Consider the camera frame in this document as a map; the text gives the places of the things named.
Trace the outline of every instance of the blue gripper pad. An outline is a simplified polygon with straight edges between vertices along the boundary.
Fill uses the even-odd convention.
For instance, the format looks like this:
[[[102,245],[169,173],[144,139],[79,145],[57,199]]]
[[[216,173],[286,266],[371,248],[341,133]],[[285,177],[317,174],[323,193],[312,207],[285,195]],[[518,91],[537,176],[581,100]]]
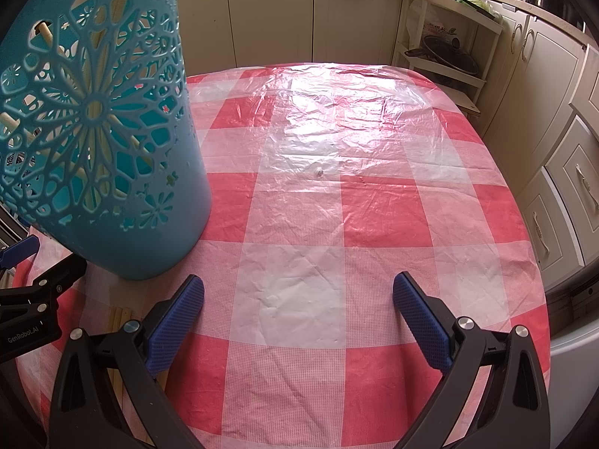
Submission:
[[[430,367],[446,375],[453,363],[449,336],[403,273],[393,281],[393,304],[404,317]]]
[[[28,236],[13,246],[0,253],[0,268],[12,268],[24,259],[34,255],[40,249],[40,240],[37,236]]]
[[[200,277],[190,275],[148,338],[146,368],[152,377],[169,369],[203,305],[204,283]]]

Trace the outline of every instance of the white drawer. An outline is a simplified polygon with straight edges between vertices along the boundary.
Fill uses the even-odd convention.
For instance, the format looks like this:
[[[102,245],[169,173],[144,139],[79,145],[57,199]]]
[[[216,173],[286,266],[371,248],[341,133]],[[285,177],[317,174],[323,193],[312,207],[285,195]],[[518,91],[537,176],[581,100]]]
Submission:
[[[570,106],[582,117],[599,139],[599,52],[590,45]]]
[[[516,202],[528,228],[547,291],[584,266],[574,228],[543,167],[519,194]]]
[[[547,162],[547,170],[570,213],[588,265],[599,256],[599,142],[578,116]]]

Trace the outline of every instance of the plastic table cover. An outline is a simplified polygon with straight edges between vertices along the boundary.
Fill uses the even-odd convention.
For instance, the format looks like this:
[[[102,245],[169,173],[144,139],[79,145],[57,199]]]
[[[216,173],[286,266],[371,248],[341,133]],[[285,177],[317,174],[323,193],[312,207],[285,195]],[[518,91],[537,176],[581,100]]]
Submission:
[[[206,303],[166,392],[207,449],[392,447],[440,380],[393,310],[402,270],[456,316],[528,326],[548,382],[549,324],[526,228],[480,138],[432,82],[393,67],[303,64],[188,83],[214,196],[206,230],[159,277],[124,281],[90,265],[62,295],[62,338],[18,360],[45,424],[70,330],[106,332],[110,306],[141,318],[190,273]],[[68,254],[38,235],[16,284]]]

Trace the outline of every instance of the plastic container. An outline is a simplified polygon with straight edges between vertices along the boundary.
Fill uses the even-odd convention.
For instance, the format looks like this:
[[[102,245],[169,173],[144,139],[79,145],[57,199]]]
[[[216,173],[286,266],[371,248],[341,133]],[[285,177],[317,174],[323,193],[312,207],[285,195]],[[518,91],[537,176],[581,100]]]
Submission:
[[[210,213],[176,5],[28,0],[0,43],[1,201],[124,278],[175,265]]]

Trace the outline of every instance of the red and white tablecloth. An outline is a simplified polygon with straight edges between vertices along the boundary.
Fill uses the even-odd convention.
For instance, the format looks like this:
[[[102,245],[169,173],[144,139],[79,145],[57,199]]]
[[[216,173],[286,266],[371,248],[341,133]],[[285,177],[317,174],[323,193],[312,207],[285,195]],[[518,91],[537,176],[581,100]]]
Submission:
[[[19,358],[45,423],[69,331],[106,332],[114,305],[141,318],[191,273],[206,303],[166,391],[207,449],[392,447],[440,379],[393,310],[403,270],[456,316],[528,326],[548,382],[547,310],[525,226],[480,138],[433,83],[336,64],[188,83],[214,195],[208,226],[157,278],[90,265],[60,298],[62,339]],[[65,255],[42,238],[17,282]],[[124,411],[142,436],[130,402]]]

